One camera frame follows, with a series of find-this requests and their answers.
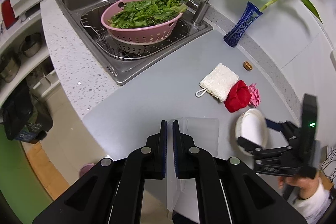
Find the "floor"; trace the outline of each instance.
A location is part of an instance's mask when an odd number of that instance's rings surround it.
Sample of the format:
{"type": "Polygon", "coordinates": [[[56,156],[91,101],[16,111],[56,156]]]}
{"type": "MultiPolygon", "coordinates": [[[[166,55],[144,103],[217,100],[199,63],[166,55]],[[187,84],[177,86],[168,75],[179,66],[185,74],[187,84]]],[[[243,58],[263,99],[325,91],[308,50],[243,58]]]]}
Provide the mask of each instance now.
{"type": "MultiPolygon", "coordinates": [[[[108,155],[87,131],[61,86],[47,98],[46,104],[54,125],[41,145],[50,162],[72,185],[84,164],[96,163],[108,155]]],[[[26,153],[33,148],[31,144],[22,145],[26,153]]],[[[141,224],[172,224],[167,214],[165,205],[144,191],[141,224]]]]}
{"type": "Polygon", "coordinates": [[[52,200],[57,199],[69,188],[69,183],[50,161],[40,142],[29,149],[26,156],[35,175],[52,200]]]}

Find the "person's hand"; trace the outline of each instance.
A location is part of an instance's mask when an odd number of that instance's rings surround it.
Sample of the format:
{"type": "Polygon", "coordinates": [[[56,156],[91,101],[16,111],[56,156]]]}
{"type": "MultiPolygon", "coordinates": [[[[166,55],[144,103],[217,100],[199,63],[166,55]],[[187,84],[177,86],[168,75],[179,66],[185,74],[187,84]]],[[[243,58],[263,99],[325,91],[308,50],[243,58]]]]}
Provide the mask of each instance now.
{"type": "Polygon", "coordinates": [[[284,187],[285,183],[291,186],[300,187],[300,198],[307,199],[315,194],[319,186],[319,177],[318,175],[316,175],[314,179],[301,177],[299,175],[293,177],[278,177],[278,186],[280,189],[284,187]]]}

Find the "speckled countertop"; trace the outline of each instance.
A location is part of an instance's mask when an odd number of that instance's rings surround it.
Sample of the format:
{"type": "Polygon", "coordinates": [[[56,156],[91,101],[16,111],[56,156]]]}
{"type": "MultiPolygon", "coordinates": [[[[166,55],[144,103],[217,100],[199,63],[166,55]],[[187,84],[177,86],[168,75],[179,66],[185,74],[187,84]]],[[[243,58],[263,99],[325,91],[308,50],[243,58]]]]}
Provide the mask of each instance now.
{"type": "MultiPolygon", "coordinates": [[[[50,57],[61,85],[78,116],[83,117],[102,100],[121,88],[82,42],[55,0],[41,2],[42,24],[50,57]]],[[[225,34],[234,23],[210,7],[206,18],[225,34]]],[[[273,60],[247,34],[241,38],[240,49],[260,66],[269,82],[298,122],[300,100],[273,60]]]]}
{"type": "Polygon", "coordinates": [[[119,85],[85,46],[55,0],[41,2],[45,40],[61,85],[82,119],[119,85]]]}

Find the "white scrubber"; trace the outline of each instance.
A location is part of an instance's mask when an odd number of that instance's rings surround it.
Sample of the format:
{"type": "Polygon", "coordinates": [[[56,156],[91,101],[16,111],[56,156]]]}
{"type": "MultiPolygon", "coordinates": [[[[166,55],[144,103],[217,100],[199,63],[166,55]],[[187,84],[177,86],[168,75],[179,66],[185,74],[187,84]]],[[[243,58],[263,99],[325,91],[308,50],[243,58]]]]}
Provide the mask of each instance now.
{"type": "Polygon", "coordinates": [[[238,79],[238,75],[220,63],[199,83],[199,85],[203,90],[216,97],[219,101],[224,102],[230,89],[238,79]]]}

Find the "white plate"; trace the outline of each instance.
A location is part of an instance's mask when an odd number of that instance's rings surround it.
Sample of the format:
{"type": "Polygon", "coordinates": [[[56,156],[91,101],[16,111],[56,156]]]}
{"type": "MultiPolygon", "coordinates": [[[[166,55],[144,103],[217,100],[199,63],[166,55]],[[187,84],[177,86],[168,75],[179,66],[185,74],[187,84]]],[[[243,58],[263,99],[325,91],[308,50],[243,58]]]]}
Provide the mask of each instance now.
{"type": "MultiPolygon", "coordinates": [[[[236,140],[238,137],[244,137],[262,148],[266,148],[268,129],[265,117],[259,110],[252,108],[239,116],[236,123],[236,140]]],[[[241,146],[238,145],[238,147],[245,155],[252,156],[241,146]]]]}

